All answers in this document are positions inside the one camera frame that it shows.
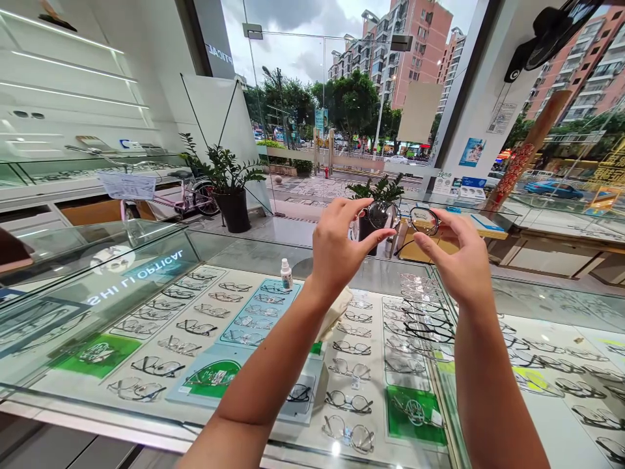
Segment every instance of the blue car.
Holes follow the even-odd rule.
[[[525,190],[535,194],[553,194],[561,199],[583,199],[584,194],[573,186],[558,181],[528,182]]]

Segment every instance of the small white bottle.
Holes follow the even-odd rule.
[[[293,288],[293,274],[291,271],[291,267],[288,266],[288,260],[282,260],[282,269],[280,270],[280,276],[282,277],[282,288],[284,289],[292,289]]]

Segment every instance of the high-rise building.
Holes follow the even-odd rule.
[[[548,63],[524,109],[536,119],[549,97],[558,90],[573,92],[558,123],[599,115],[622,103],[625,96],[625,8],[610,7],[595,16]]]
[[[345,50],[332,51],[328,78],[366,72],[380,98],[384,94],[393,109],[401,108],[411,81],[437,81],[453,15],[435,0],[391,0],[390,11],[381,18],[368,10],[362,17],[362,38],[346,35]],[[411,50],[391,51],[393,35],[412,36]]]
[[[467,41],[467,37],[462,34],[459,27],[455,27],[451,30],[451,37],[449,43],[443,52],[443,58],[438,68],[438,77],[436,83],[442,83],[444,85],[443,94],[441,95],[441,102],[438,105],[436,113],[442,113],[445,110],[447,104],[447,97],[451,90],[451,84],[456,77],[456,71],[458,69],[458,63],[460,62],[460,56],[464,50],[464,44]]]

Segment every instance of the cloudy sky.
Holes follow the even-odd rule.
[[[477,0],[439,0],[454,15],[452,27],[465,34],[469,30]],[[325,81],[332,64],[333,50],[343,52],[343,39],[306,37],[323,35],[342,38],[351,34],[362,37],[362,12],[367,9],[377,17],[390,10],[390,0],[222,0],[234,69],[248,84],[262,81],[262,66],[282,69],[284,76],[302,82]],[[263,40],[248,41],[242,23],[261,24],[263,31],[288,33],[265,34]]]

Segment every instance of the bicycle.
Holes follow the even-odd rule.
[[[99,171],[100,180],[104,188],[112,199],[119,199],[122,221],[141,218],[135,199],[145,200],[160,205],[173,208],[179,215],[184,215],[197,209],[206,216],[215,216],[220,213],[215,197],[213,197],[213,186],[207,180],[196,178],[191,171],[178,169],[168,173],[167,176],[180,180],[180,201],[172,201],[154,193],[156,189],[156,178],[144,175],[134,175],[135,169],[145,165],[152,165],[150,162],[139,162],[135,164],[116,162],[108,158],[99,149],[82,149],[73,145],[66,145],[68,150],[87,153],[92,156],[100,156],[115,166],[122,166],[124,174]]]

